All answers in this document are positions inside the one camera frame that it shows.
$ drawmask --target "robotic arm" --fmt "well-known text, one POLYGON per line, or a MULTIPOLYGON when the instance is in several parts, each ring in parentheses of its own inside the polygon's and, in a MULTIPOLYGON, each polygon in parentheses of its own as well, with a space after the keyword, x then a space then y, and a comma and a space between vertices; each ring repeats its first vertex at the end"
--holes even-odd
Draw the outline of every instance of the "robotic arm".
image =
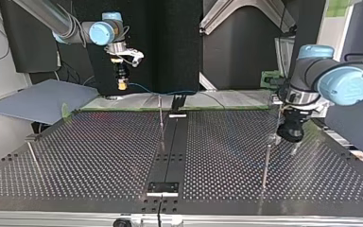
POLYGON ((277 133, 285 140, 301 142, 303 124, 325 103, 351 106, 363 100, 363 56, 355 61, 338 62, 332 59, 333 55, 330 46, 301 48, 288 87, 278 92, 284 103, 285 122, 277 133))
POLYGON ((119 12, 102 13, 102 21, 80 23, 73 15, 50 0, 14 0, 20 7, 52 30, 62 44, 104 45, 114 64, 119 90, 126 90, 129 80, 127 64, 137 67, 144 57, 138 50, 127 48, 125 36, 129 26, 123 26, 119 12))

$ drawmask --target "perforated metal table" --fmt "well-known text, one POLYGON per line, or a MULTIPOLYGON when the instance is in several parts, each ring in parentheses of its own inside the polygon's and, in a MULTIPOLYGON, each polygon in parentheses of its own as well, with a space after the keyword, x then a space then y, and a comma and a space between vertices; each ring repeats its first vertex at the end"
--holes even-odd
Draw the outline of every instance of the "perforated metal table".
POLYGON ((272 148, 270 111, 87 112, 0 161, 0 211, 363 218, 363 163, 312 122, 297 154, 272 148), (179 183, 176 198, 149 183, 179 183))

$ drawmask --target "robot end effector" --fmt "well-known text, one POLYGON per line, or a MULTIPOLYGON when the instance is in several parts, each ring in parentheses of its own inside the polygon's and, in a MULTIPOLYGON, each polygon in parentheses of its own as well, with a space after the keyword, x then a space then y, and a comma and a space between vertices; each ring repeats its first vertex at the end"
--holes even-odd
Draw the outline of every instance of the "robot end effector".
POLYGON ((142 52, 127 48, 125 36, 129 29, 129 26, 123 26, 119 12, 106 12, 102 14, 102 21, 94 23, 89 32, 93 43, 106 45, 105 51, 111 55, 119 90, 128 88, 130 73, 127 64, 137 67, 144 57, 142 52))
POLYGON ((314 110, 328 101, 351 106, 363 100, 363 56, 353 61, 338 62, 334 49, 325 45, 305 45, 296 61, 288 87, 278 91, 284 102, 285 122, 279 136, 292 143, 303 139, 303 123, 314 110))

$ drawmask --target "aluminum frame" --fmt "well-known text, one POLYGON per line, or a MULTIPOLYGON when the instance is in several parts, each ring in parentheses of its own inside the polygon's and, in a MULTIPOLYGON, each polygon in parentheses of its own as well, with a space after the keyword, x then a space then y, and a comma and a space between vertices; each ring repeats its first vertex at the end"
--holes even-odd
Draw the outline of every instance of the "aluminum frame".
MULTIPOLYGON (((267 15, 277 27, 279 27, 285 5, 281 0, 218 0, 208 14, 204 17, 199 27, 202 33, 210 35, 233 12, 242 7, 256 7, 267 15)), ((294 26, 293 17, 285 11, 282 31, 286 32, 294 26)))

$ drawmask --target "vertical rod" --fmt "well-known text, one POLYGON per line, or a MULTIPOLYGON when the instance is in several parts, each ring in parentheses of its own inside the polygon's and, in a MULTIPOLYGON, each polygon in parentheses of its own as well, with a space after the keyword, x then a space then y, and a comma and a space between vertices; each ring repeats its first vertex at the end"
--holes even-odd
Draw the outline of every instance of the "vertical rod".
POLYGON ((34 153, 34 149, 32 148, 31 146, 31 143, 30 142, 27 142, 28 144, 28 148, 30 150, 30 153, 31 153, 31 156, 32 156, 32 159, 34 160, 34 162, 38 162, 37 161, 37 157, 35 156, 35 153, 34 153))
POLYGON ((300 148, 300 146, 302 145, 302 142, 294 144, 293 149, 290 152, 290 155, 294 156, 297 154, 297 150, 300 148))
POLYGON ((265 189, 267 187, 267 177, 268 177, 268 166, 269 166, 269 157, 270 157, 270 148, 271 144, 267 145, 267 153, 265 156, 265 166, 264 166, 264 175, 262 176, 262 187, 265 189))
POLYGON ((164 131, 164 116, 162 115, 162 98, 161 96, 158 96, 158 107, 159 107, 159 116, 160 116, 160 126, 161 126, 161 131, 164 131))

